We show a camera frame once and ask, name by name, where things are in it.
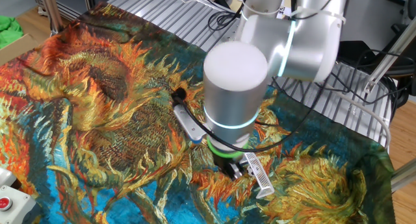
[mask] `metal rack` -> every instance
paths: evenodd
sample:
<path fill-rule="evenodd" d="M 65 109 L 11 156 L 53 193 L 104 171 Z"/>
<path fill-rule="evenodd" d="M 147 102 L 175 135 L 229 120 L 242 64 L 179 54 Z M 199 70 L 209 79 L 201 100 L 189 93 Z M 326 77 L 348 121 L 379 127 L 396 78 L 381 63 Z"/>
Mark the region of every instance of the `metal rack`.
<path fill-rule="evenodd" d="M 211 50 L 216 44 L 232 40 L 239 24 L 239 19 L 236 19 L 221 31 L 211 31 L 207 26 L 209 16 L 215 12 L 227 9 L 221 6 L 214 6 L 206 0 L 110 0 L 109 3 L 176 34 L 178 37 L 197 45 L 204 51 Z M 353 70 L 350 66 L 337 64 L 334 66 L 333 72 L 344 82 L 349 83 L 353 79 L 352 88 L 356 92 L 363 93 L 365 81 L 369 79 L 369 75 L 359 71 L 358 75 L 352 77 Z M 286 78 L 279 78 L 278 84 L 288 95 L 307 106 L 312 105 L 319 90 L 311 82 L 301 83 Z M 334 88 L 343 88 L 342 84 L 333 77 L 330 77 L 328 84 Z M 388 91 L 382 83 L 377 83 L 373 86 L 373 92 L 367 96 L 367 100 L 374 100 Z M 345 95 L 360 102 L 351 93 L 346 93 Z M 385 145 L 386 138 L 382 132 L 381 125 L 372 116 L 348 104 L 331 91 L 325 91 L 322 97 L 315 107 L 317 112 Z M 365 105 L 365 108 L 372 110 L 389 125 L 391 101 L 387 96 L 377 103 Z M 416 159 L 396 171 L 392 179 L 392 191 L 395 192 L 415 179 Z"/>

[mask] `wooden floor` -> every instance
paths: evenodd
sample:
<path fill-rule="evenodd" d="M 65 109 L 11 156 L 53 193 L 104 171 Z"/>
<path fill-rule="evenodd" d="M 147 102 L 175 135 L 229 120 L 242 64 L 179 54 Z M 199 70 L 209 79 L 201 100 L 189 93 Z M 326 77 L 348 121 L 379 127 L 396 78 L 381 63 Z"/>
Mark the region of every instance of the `wooden floor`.
<path fill-rule="evenodd" d="M 30 33 L 42 43 L 49 37 L 49 21 L 39 16 L 37 8 L 18 17 L 24 33 Z M 408 102 L 397 110 L 391 124 L 390 157 L 395 169 L 416 158 L 416 104 Z M 398 224 L 416 223 L 416 182 L 393 194 L 396 221 Z"/>

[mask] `metal grating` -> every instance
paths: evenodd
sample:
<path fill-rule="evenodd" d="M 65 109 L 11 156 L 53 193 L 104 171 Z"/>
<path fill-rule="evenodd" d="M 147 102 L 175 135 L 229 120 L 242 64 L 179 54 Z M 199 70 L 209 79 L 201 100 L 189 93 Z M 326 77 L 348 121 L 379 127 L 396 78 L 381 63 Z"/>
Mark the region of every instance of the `metal grating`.
<path fill-rule="evenodd" d="M 110 0 L 109 3 L 178 35 L 185 41 L 201 47 L 204 51 L 211 50 L 216 44 L 232 40 L 239 24 L 239 19 L 236 19 L 224 30 L 211 31 L 207 26 L 209 16 L 226 9 L 221 6 L 213 6 L 206 0 Z M 353 68 L 338 64 L 334 66 L 333 72 L 349 84 Z M 365 77 L 368 77 L 368 75 L 357 72 L 353 80 L 355 91 L 363 93 L 361 87 Z M 279 78 L 278 84 L 291 97 L 307 106 L 312 105 L 319 90 L 316 85 L 310 82 L 299 83 L 286 78 Z M 333 77 L 330 77 L 328 84 L 334 88 L 342 89 L 341 83 Z M 367 99 L 374 100 L 387 92 L 388 90 L 384 85 L 377 84 Z M 348 93 L 347 96 L 358 101 L 358 98 L 351 93 Z M 387 125 L 389 125 L 391 117 L 390 98 L 385 97 L 376 104 L 366 105 L 365 107 L 384 118 Z M 359 108 L 351 106 L 333 92 L 325 91 L 315 110 L 347 126 L 349 129 L 385 145 L 385 133 L 382 132 L 381 125 L 373 117 Z"/>
<path fill-rule="evenodd" d="M 260 192 L 257 194 L 255 198 L 260 199 L 273 194 L 274 188 L 272 186 L 272 183 L 268 179 L 266 171 L 261 165 L 260 160 L 256 157 L 254 153 L 245 153 L 244 157 L 250 165 L 250 168 L 252 169 L 255 179 L 260 187 Z"/>

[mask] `cable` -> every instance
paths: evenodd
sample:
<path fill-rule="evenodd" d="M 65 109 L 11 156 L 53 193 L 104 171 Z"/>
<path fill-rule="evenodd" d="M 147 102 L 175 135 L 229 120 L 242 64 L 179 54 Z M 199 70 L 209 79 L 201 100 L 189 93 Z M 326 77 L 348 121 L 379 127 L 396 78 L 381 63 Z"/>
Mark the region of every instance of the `cable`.
<path fill-rule="evenodd" d="M 325 8 L 326 8 L 326 6 L 328 6 L 328 4 L 331 2 L 332 0 L 327 0 L 326 1 L 326 3 L 325 3 L 325 5 L 321 8 L 321 9 L 319 9 L 319 10 L 324 10 Z M 297 18 L 296 16 L 293 16 L 292 17 L 292 19 L 309 19 L 309 18 L 312 18 L 313 16 L 316 16 L 318 13 L 314 13 L 314 14 L 312 14 L 312 15 L 310 15 L 310 16 L 306 16 L 306 17 L 303 17 L 303 18 Z"/>
<path fill-rule="evenodd" d="M 329 88 L 329 89 L 333 89 L 332 86 L 330 86 L 329 84 L 325 85 L 325 87 Z M 339 96 L 340 98 L 344 99 L 345 101 L 348 101 L 350 104 L 362 109 L 362 111 L 370 114 L 373 118 L 375 118 L 381 125 L 383 130 L 385 131 L 385 149 L 387 150 L 387 153 L 389 153 L 390 151 L 390 141 L 391 141 L 391 133 L 389 130 L 389 127 L 387 126 L 387 124 L 385 124 L 385 122 L 383 121 L 383 119 L 378 116 L 377 114 L 375 114 L 373 111 L 365 108 L 362 104 L 357 103 L 353 100 L 351 100 L 351 98 L 347 97 L 346 95 L 339 93 L 339 92 L 335 92 L 335 94 L 337 96 Z"/>
<path fill-rule="evenodd" d="M 268 151 L 270 149 L 273 149 L 274 147 L 281 145 L 283 143 L 285 143 L 287 140 L 289 140 L 293 135 L 294 132 L 298 132 L 298 130 L 304 125 L 307 117 L 309 117 L 310 113 L 312 113 L 313 109 L 315 108 L 315 106 L 317 105 L 322 93 L 323 93 L 323 89 L 320 89 L 318 92 L 317 97 L 315 98 L 311 108 L 308 110 L 307 114 L 305 115 L 305 117 L 302 119 L 302 121 L 300 122 L 299 126 L 297 126 L 297 128 L 295 128 L 294 131 L 292 131 L 288 136 L 286 136 L 284 139 L 280 140 L 279 142 L 273 143 L 272 145 L 269 145 L 267 147 L 264 148 L 260 148 L 260 149 L 241 149 L 239 147 L 235 147 L 234 145 L 225 142 L 224 140 L 220 139 L 219 137 L 217 137 L 211 130 L 209 130 L 207 127 L 205 127 L 195 116 L 194 114 L 189 110 L 187 104 L 184 102 L 184 100 L 182 100 L 182 98 L 178 97 L 178 96 L 172 96 L 172 98 L 174 98 L 174 101 L 177 101 L 180 105 L 183 105 L 183 108 L 185 109 L 185 111 L 188 113 L 188 115 L 192 118 L 192 120 L 203 130 L 205 131 L 210 137 L 212 137 L 214 140 L 218 141 L 219 143 L 225 145 L 226 147 L 235 150 L 235 151 L 239 151 L 239 152 L 243 152 L 243 153 L 260 153 L 260 152 L 264 152 L 264 151 Z"/>
<path fill-rule="evenodd" d="M 210 2 L 210 4 L 214 5 L 215 7 L 217 7 L 212 1 L 210 0 L 207 0 L 207 1 Z M 234 21 L 234 19 L 239 17 L 243 6 L 244 5 L 241 4 L 240 8 L 236 12 L 220 11 L 220 12 L 215 12 L 214 14 L 212 14 L 208 19 L 209 29 L 211 29 L 212 31 L 219 31 L 219 30 L 225 29 L 232 21 Z M 216 20 L 216 24 L 217 24 L 216 28 L 213 28 L 211 26 L 211 23 L 214 20 Z"/>

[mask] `cardboard box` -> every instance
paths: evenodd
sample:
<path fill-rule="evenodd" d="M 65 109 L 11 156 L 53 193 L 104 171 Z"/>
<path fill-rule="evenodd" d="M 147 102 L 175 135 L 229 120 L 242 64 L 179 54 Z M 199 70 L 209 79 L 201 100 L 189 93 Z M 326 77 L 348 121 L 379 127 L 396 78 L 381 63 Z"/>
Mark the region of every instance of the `cardboard box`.
<path fill-rule="evenodd" d="M 22 36 L 10 45 L 0 49 L 0 66 L 38 45 L 39 43 L 30 34 Z"/>

